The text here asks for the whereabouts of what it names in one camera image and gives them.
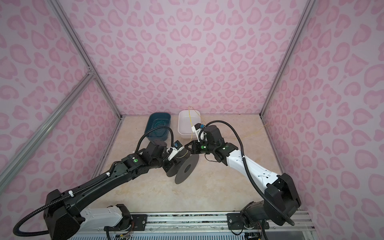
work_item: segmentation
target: white container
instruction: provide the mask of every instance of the white container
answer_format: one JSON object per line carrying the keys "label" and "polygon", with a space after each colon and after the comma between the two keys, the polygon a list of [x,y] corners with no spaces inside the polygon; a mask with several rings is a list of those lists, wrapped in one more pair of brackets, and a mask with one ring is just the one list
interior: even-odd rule
{"label": "white container", "polygon": [[177,125],[177,131],[182,138],[190,139],[192,133],[192,126],[196,123],[201,123],[200,112],[197,110],[183,110],[179,113],[179,124]]}

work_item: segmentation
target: black mounting plate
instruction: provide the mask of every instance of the black mounting plate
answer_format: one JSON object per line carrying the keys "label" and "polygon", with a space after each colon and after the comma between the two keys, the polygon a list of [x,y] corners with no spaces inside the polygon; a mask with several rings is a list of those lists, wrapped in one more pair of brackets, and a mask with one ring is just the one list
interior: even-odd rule
{"label": "black mounting plate", "polygon": [[132,220],[134,222],[133,231],[144,231],[147,225],[147,217],[147,214],[132,214]]}
{"label": "black mounting plate", "polygon": [[[241,214],[227,214],[227,224],[228,224],[228,229],[229,230],[241,230],[244,229],[246,230],[245,224],[243,217],[241,217]],[[260,227],[258,225],[254,226],[253,228],[249,230],[260,230]],[[264,229],[269,229],[269,223],[265,222],[264,224]]]}

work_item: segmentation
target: beige tabletop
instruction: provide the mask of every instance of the beige tabletop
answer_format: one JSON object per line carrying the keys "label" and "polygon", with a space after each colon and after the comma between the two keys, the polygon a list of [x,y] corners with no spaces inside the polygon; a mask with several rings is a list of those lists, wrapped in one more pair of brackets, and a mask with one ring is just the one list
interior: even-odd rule
{"label": "beige tabletop", "polygon": [[[231,124],[242,139],[245,155],[280,174],[259,115],[203,114],[202,118],[206,123],[223,120]],[[147,121],[148,116],[125,117],[103,172],[110,168],[112,162],[135,150],[138,140],[144,134]],[[172,115],[170,127],[174,132],[174,140],[179,140],[185,145],[190,139],[180,137],[177,122],[178,115]],[[216,125],[227,142],[239,146],[235,135],[226,125]],[[169,146],[170,136],[166,142]],[[146,147],[148,143],[145,138],[141,148]],[[207,155],[207,158],[214,160],[212,154]],[[262,200],[246,176],[223,163],[209,162],[202,154],[195,170],[184,182],[177,185],[174,180],[175,177],[167,177],[162,168],[151,169],[147,174],[108,192],[90,207],[104,208],[125,204],[130,212],[239,211],[251,201]]]}

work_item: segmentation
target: pink heart pattern wallpaper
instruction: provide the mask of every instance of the pink heart pattern wallpaper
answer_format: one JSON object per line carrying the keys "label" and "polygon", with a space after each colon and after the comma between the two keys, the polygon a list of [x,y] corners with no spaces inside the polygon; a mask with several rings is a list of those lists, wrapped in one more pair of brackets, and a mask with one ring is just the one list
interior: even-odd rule
{"label": "pink heart pattern wallpaper", "polygon": [[123,114],[259,113],[306,0],[60,1]]}
{"label": "pink heart pattern wallpaper", "polygon": [[[50,191],[63,192],[90,180],[116,124],[92,81],[0,196],[0,238],[14,239],[13,226],[44,205]],[[43,214],[28,220],[23,229],[46,230]]]}
{"label": "pink heart pattern wallpaper", "polygon": [[0,173],[86,72],[44,0],[0,3]]}
{"label": "pink heart pattern wallpaper", "polygon": [[384,1],[319,1],[266,121],[320,239],[384,239]]}

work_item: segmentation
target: blue plastic bin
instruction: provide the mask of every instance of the blue plastic bin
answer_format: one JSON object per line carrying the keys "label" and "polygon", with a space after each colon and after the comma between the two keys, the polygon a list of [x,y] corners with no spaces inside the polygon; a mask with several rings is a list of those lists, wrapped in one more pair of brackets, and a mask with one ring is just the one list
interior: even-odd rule
{"label": "blue plastic bin", "polygon": [[[145,132],[148,132],[149,130],[159,127],[159,126],[168,126],[170,125],[170,114],[169,113],[152,113],[149,116],[147,127],[145,128]],[[158,129],[154,132],[151,132],[147,138],[150,141],[153,141],[155,139],[160,139],[162,141],[167,140],[168,138],[168,132],[169,130],[166,128]]]}

